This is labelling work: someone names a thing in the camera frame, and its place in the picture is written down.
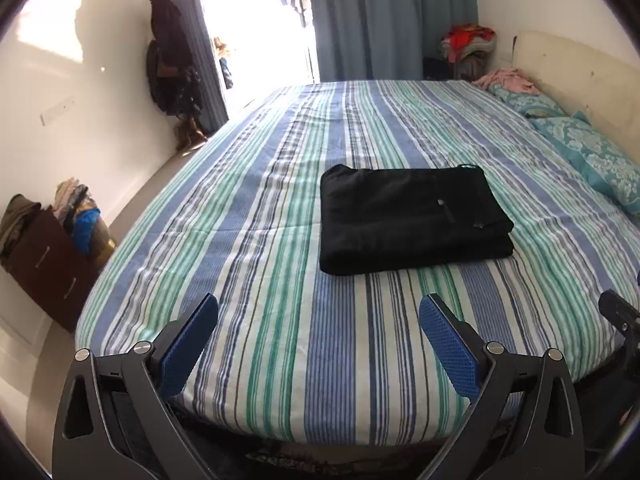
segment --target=bedsheet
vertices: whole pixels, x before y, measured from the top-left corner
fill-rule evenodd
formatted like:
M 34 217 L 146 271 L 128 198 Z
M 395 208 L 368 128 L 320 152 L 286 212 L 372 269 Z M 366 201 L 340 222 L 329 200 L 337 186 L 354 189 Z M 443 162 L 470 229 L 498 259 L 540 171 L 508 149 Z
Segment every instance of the bedsheet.
M 318 268 L 319 179 L 335 164 L 477 164 L 515 228 L 513 256 L 329 276 Z M 220 320 L 175 402 L 231 431 L 393 446 L 444 436 L 465 400 L 418 326 L 437 292 L 485 340 L 572 377 L 616 347 L 613 288 L 636 308 L 640 231 L 527 120 L 465 82 L 285 88 L 226 124 L 153 200 L 103 270 L 76 346 L 153 339 L 206 292 Z

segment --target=cream headboard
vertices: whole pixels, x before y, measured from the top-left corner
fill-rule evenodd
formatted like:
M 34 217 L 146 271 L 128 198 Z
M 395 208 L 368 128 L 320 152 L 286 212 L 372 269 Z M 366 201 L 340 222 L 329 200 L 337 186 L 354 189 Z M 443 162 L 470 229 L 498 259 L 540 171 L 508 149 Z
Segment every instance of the cream headboard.
M 577 41 L 526 30 L 518 35 L 514 67 L 569 115 L 591 125 L 640 164 L 640 72 Z

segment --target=wall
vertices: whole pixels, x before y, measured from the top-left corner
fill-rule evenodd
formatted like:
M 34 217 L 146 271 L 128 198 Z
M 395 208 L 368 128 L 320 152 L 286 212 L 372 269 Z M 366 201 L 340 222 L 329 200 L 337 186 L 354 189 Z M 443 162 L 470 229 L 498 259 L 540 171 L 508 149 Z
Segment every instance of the wall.
M 513 37 L 540 30 L 588 44 L 640 68 L 640 57 L 603 0 L 478 0 L 481 25 L 498 33 L 492 66 L 511 62 Z
M 175 141 L 146 82 L 148 0 L 30 0 L 0 42 L 0 212 L 15 193 L 43 205 L 70 176 L 110 222 Z M 43 126 L 44 110 L 71 98 Z M 0 269 L 0 409 L 24 437 L 49 318 Z

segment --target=folded black garment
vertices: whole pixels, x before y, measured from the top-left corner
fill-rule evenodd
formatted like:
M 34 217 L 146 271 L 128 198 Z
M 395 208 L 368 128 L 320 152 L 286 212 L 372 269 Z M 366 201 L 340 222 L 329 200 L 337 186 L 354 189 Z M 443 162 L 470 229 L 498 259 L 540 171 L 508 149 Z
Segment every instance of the folded black garment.
M 320 269 L 363 274 L 504 258 L 513 222 L 477 166 L 352 170 L 320 179 Z

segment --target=blue gripper pad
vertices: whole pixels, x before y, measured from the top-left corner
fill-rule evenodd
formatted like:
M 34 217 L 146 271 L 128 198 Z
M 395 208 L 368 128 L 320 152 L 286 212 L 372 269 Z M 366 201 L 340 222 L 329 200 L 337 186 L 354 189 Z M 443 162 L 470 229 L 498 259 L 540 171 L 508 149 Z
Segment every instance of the blue gripper pad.
M 163 353 L 158 366 L 158 394 L 168 400 L 179 394 L 218 324 L 218 300 L 207 294 L 196 309 L 176 322 L 183 325 Z
M 456 392 L 473 402 L 480 395 L 478 362 L 460 339 L 452 322 L 430 296 L 422 298 L 419 314 L 420 328 L 431 343 Z

